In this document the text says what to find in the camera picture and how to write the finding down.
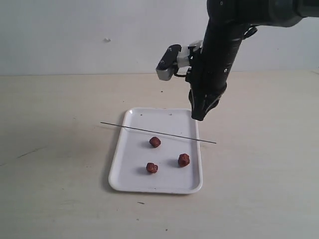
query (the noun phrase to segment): brown food piece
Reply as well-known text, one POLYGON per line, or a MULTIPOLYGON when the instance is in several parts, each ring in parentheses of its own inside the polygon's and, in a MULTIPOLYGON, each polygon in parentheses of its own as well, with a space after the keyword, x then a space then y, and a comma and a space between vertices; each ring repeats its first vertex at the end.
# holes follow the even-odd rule
POLYGON ((189 163, 190 163, 189 156, 186 153, 183 153, 179 156, 178 164, 180 167, 185 167, 189 165, 189 163))
POLYGON ((146 165, 146 170, 149 172, 149 173, 156 173, 158 171, 159 167, 156 165, 156 164, 153 164, 153 163, 148 163, 146 165))
POLYGON ((150 144, 154 147, 157 148, 158 146, 160 146, 160 139, 157 137, 153 137, 150 139, 150 144))

